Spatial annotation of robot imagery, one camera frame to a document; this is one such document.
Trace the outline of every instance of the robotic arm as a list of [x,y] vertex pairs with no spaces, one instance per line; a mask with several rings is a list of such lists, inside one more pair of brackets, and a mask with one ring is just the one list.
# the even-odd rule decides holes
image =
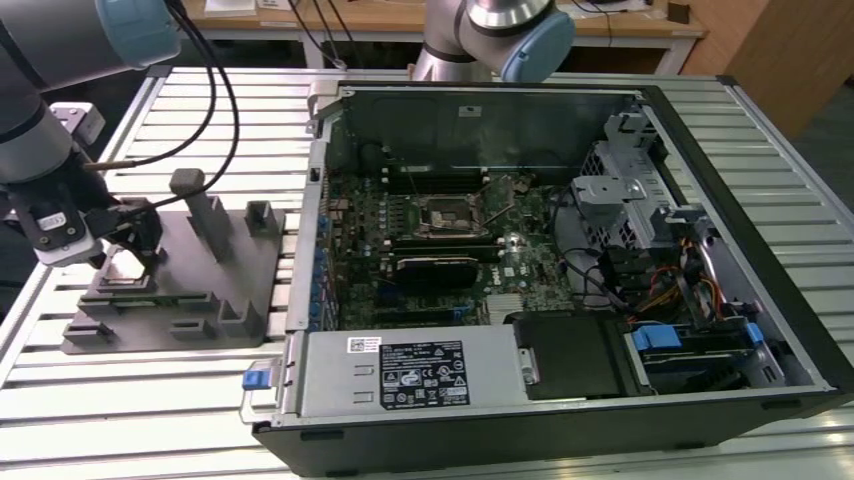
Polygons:
[[554,0],[429,0],[425,47],[413,78],[422,81],[542,82],[576,37]]
[[[41,94],[178,55],[167,2],[0,1],[0,196],[39,260],[105,259],[101,239],[146,264],[162,235],[158,213],[125,215],[145,199],[117,200]],[[576,27],[554,0],[430,0],[418,80],[540,82],[570,50]]]
[[41,93],[145,69],[181,51],[163,1],[0,2],[0,195],[47,265],[103,258],[99,238],[146,255],[157,212],[118,230],[123,209]]

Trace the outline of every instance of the desk leg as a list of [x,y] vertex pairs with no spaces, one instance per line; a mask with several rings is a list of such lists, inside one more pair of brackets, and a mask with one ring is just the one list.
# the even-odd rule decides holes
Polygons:
[[[323,35],[314,35],[314,38],[318,42],[322,42]],[[321,49],[315,46],[311,38],[306,35],[306,32],[301,32],[299,41],[303,44],[303,52],[306,53],[306,67],[313,69],[323,69],[326,68],[326,62],[323,58],[323,53]]]
[[685,61],[692,54],[694,43],[697,43],[696,38],[676,38],[673,40],[673,44],[665,52],[662,61],[656,69],[657,75],[680,75]]

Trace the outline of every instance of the black cable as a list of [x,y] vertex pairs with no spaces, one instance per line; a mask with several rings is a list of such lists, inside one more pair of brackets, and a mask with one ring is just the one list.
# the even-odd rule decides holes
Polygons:
[[585,285],[584,285],[584,288],[582,288],[582,292],[584,292],[582,303],[585,303],[585,301],[588,300],[588,297],[593,295],[590,293],[590,272],[593,272],[594,270],[600,270],[600,272],[602,272],[602,267],[600,267],[600,265],[593,265],[588,270],[585,270]]
[[330,45],[333,46],[333,56],[335,59],[342,62],[342,56],[338,54],[338,47],[335,46],[335,37],[333,37],[333,30],[330,30],[330,24],[326,22],[326,15],[323,15],[323,10],[321,9],[321,3],[318,0],[311,0],[315,4],[315,10],[318,11],[318,17],[321,18],[321,22],[323,23],[323,30],[326,30],[326,36],[330,39]]
[[333,11],[335,12],[335,17],[338,18],[338,23],[342,24],[342,29],[347,34],[347,39],[353,44],[353,52],[357,55],[357,61],[359,62],[359,68],[365,68],[365,60],[362,59],[362,52],[359,51],[359,44],[353,38],[353,33],[350,33],[350,28],[347,28],[347,23],[345,23],[345,19],[342,18],[342,14],[338,11],[338,7],[335,6],[335,0],[330,0],[330,7],[333,7]]
[[[570,183],[566,188],[564,189],[564,191],[561,192],[561,195],[558,196],[558,202],[556,203],[556,209],[552,212],[552,241],[556,245],[556,249],[560,250],[561,247],[558,247],[558,209],[561,208],[561,205],[564,204],[564,199],[566,198],[568,193],[570,193],[570,190],[573,188],[573,183]],[[624,299],[621,299],[617,294],[614,292],[612,292],[612,290],[609,290],[606,288],[606,286],[602,284],[602,282],[600,280],[597,280],[596,278],[593,278],[573,262],[570,262],[569,260],[566,261],[568,266],[570,267],[570,270],[573,270],[578,275],[581,275],[581,277],[588,280],[594,287],[597,287],[600,289],[600,291],[602,291],[602,293],[609,297],[609,300],[612,300],[612,303],[614,304],[614,306],[628,312],[634,314],[636,310],[634,308],[632,308],[632,306],[624,301]]]
[[214,48],[211,47],[211,44],[209,43],[205,36],[202,35],[202,32],[199,31],[197,24],[190,19],[190,16],[187,15],[186,11],[182,11],[182,9],[173,4],[173,2],[175,1],[178,0],[169,0],[167,2],[170,13],[173,14],[175,21],[178,22],[181,27],[185,29],[185,32],[187,33],[187,35],[190,37],[195,36],[195,38],[198,39],[199,44],[202,46],[202,51],[199,53],[203,56],[203,59],[206,60],[206,62],[210,61],[214,64],[217,71],[223,77],[223,84],[226,86],[226,91],[229,92],[229,99],[231,101],[231,112],[233,112],[233,118],[234,118],[233,120],[234,121],[234,137],[231,140],[231,148],[229,150],[226,160],[223,161],[223,165],[221,166],[219,171],[217,172],[211,180],[198,189],[133,210],[126,214],[125,216],[126,219],[137,215],[141,215],[149,211],[153,211],[166,205],[178,203],[182,200],[186,200],[187,198],[193,197],[194,195],[199,195],[201,193],[207,192],[211,189],[211,187],[217,184],[219,179],[223,178],[223,175],[226,175],[226,171],[229,170],[229,167],[231,166],[231,162],[235,159],[235,155],[238,154],[238,145],[241,143],[241,111],[238,109],[238,96],[235,95],[235,89],[234,89],[234,86],[231,85],[231,80],[229,78],[229,74],[226,73],[226,68],[223,68],[223,64],[221,63],[219,58],[214,53]]
[[[167,2],[167,5],[171,8],[174,8],[174,5],[171,3]],[[190,38],[190,42],[193,43],[194,48],[197,49],[197,51],[199,52],[199,55],[202,55],[202,58],[205,60],[206,53],[203,51],[205,49],[202,47],[199,39],[197,39],[193,35],[187,35],[187,36]],[[197,132],[190,136],[190,138],[185,140],[185,142],[178,147],[175,147],[173,150],[170,150],[166,153],[162,153],[158,156],[146,158],[143,160],[125,160],[121,162],[109,162],[109,163],[89,163],[83,166],[85,170],[90,172],[103,172],[107,170],[122,170],[126,168],[142,167],[143,165],[151,165],[153,163],[158,163],[159,161],[166,160],[167,158],[171,158],[175,155],[178,155],[181,152],[183,152],[187,149],[187,147],[190,147],[190,145],[195,143],[197,140],[199,140],[202,133],[211,125],[211,119],[214,118],[214,114],[217,112],[217,78],[214,78],[214,68],[211,67],[210,63],[211,63],[210,61],[206,61],[209,84],[211,85],[211,102],[209,104],[207,114],[205,115],[202,123],[199,124],[199,128],[197,129]]]
[[315,39],[315,37],[311,35],[311,31],[309,30],[309,26],[306,26],[306,22],[303,20],[303,16],[301,15],[299,10],[297,10],[297,5],[294,4],[294,0],[289,0],[289,5],[291,6],[291,11],[294,12],[294,16],[297,17],[297,22],[299,23],[299,28],[303,30],[303,33],[306,34],[306,36],[309,37],[309,40],[311,41],[311,43],[314,44],[315,48],[321,52],[321,55],[323,55],[323,58],[326,58],[330,61],[330,63],[333,64],[333,66],[335,68],[341,68],[343,70],[345,68],[347,68],[347,65],[343,65],[343,62],[341,62],[341,60],[337,61],[337,59],[333,58],[330,56],[330,54],[323,51],[323,47],[318,43],[318,40]]
[[597,5],[596,3],[592,3],[592,5],[594,6],[596,10],[588,10],[581,3],[578,3],[577,0],[573,0],[573,3],[576,4],[576,6],[578,7],[578,9],[582,12],[588,12],[588,13],[601,13],[605,15],[605,22],[609,26],[609,48],[612,48],[612,45],[614,45],[614,30],[612,29],[612,14],[614,13],[626,13],[629,10],[622,9],[622,10],[602,10],[602,7],[600,7],[600,5]]
[[602,255],[602,252],[600,250],[597,250],[596,248],[586,248],[586,247],[568,248],[561,254],[566,257],[566,254],[573,252],[584,252],[594,258]]

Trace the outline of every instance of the wall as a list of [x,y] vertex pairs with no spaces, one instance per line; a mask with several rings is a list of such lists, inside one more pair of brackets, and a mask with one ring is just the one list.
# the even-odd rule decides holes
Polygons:
[[854,1],[692,0],[710,29],[684,74],[733,75],[794,138],[854,64]]

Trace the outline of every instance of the motherboard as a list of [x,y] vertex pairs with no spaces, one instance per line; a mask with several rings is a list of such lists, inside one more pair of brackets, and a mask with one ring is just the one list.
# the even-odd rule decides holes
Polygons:
[[337,330],[502,323],[581,300],[549,232],[554,186],[508,172],[331,176]]

